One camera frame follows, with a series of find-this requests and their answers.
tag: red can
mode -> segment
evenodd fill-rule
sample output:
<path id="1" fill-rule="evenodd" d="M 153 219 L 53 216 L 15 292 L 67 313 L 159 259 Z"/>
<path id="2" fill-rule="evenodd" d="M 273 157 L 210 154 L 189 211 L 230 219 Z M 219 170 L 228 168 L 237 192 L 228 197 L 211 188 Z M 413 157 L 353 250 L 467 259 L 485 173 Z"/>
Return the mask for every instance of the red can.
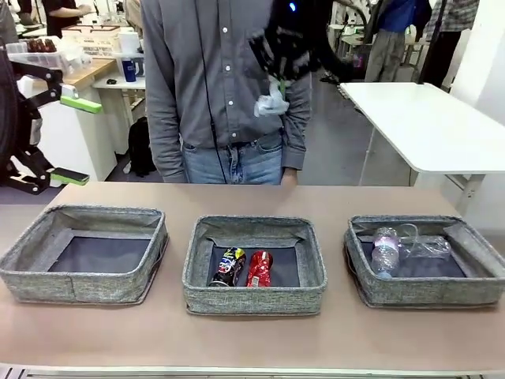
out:
<path id="1" fill-rule="evenodd" d="M 249 265 L 247 287 L 270 287 L 270 269 L 273 263 L 274 258 L 268 251 L 256 251 Z"/>

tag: person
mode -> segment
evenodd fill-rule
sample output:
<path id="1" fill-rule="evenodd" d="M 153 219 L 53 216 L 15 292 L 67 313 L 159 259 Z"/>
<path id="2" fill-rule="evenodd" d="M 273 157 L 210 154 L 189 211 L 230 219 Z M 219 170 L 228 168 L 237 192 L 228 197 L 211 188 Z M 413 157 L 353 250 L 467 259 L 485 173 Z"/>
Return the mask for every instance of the person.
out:
<path id="1" fill-rule="evenodd" d="M 26 25 L 34 25 L 32 19 L 32 0 L 19 0 L 20 10 L 18 16 L 21 20 L 21 24 Z"/>
<path id="2" fill-rule="evenodd" d="M 2 43 L 15 43 L 18 41 L 16 22 L 10 11 L 7 0 L 0 0 L 0 45 Z"/>
<path id="3" fill-rule="evenodd" d="M 431 40 L 435 30 L 435 23 L 440 15 L 439 0 L 433 9 L 433 15 L 426 25 L 426 39 Z M 461 32 L 473 27 L 479 0 L 447 0 L 445 11 L 442 16 L 440 34 L 436 41 L 433 41 L 432 59 L 426 62 L 425 83 L 433 84 L 441 88 L 445 76 L 451 66 L 452 56 L 458 46 Z"/>
<path id="4" fill-rule="evenodd" d="M 422 29 L 429 20 L 425 14 L 430 11 L 428 0 L 381 0 L 377 4 L 367 25 L 367 32 L 373 29 L 368 35 L 376 34 L 376 38 L 365 81 L 395 81 L 405 52 L 405 30 L 412 24 Z"/>
<path id="5" fill-rule="evenodd" d="M 124 0 L 125 18 L 135 31 L 142 36 L 142 16 L 140 15 L 140 0 Z"/>
<path id="6" fill-rule="evenodd" d="M 271 0 L 142 0 L 148 127 L 165 182 L 297 184 L 310 76 L 286 89 L 284 115 L 253 115 L 269 80 L 248 38 L 267 25 L 270 7 Z"/>
<path id="7" fill-rule="evenodd" d="M 62 37 L 62 29 L 76 25 L 79 17 L 93 12 L 91 6 L 77 7 L 75 0 L 42 0 L 46 11 L 47 35 Z"/>

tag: black mechanical arm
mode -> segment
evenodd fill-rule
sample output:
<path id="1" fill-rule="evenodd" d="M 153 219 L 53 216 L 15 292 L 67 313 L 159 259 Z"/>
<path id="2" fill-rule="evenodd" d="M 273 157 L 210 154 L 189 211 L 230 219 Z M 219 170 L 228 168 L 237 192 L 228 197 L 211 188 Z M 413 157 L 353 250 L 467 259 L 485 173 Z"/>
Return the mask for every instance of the black mechanical arm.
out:
<path id="1" fill-rule="evenodd" d="M 0 186 L 12 186 L 24 192 L 39 194 L 50 186 L 51 175 L 77 178 L 86 182 L 87 175 L 54 168 L 37 148 L 40 141 L 42 118 L 38 107 L 58 101 L 62 97 L 62 71 L 19 62 L 11 62 L 0 48 Z M 25 98 L 17 89 L 23 76 L 39 78 L 47 83 L 47 90 Z M 12 158 L 19 160 L 33 175 L 19 172 Z"/>
<path id="2" fill-rule="evenodd" d="M 336 0 L 366 18 L 346 0 Z M 335 56 L 327 39 L 334 0 L 274 0 L 267 27 L 249 44 L 260 66 L 279 81 L 295 81 L 321 66 L 341 82 L 353 79 L 352 62 Z"/>

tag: crushed plastic bottle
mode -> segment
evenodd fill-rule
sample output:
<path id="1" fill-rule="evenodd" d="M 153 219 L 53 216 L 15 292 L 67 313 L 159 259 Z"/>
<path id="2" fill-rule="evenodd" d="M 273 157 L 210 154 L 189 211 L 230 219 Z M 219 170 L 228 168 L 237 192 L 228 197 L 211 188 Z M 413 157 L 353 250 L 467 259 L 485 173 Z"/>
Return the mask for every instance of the crushed plastic bottle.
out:
<path id="1" fill-rule="evenodd" d="M 392 227 L 380 227 L 374 237 L 372 270 L 379 277 L 389 279 L 399 264 L 398 233 Z"/>

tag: gray shirt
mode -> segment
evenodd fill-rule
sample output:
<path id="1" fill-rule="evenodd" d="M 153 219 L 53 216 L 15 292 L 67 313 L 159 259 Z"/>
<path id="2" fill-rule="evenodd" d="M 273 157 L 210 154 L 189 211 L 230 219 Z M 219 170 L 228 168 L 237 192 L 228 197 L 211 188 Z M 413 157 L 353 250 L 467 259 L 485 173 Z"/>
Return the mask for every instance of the gray shirt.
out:
<path id="1" fill-rule="evenodd" d="M 311 78 L 286 90 L 285 115 L 256 118 L 268 77 L 247 39 L 262 30 L 271 0 L 196 0 L 218 146 L 251 142 L 281 128 L 282 166 L 302 169 L 310 118 Z M 182 140 L 213 148 L 204 65 L 193 0 L 142 0 L 147 111 L 151 150 L 165 182 L 185 182 Z"/>

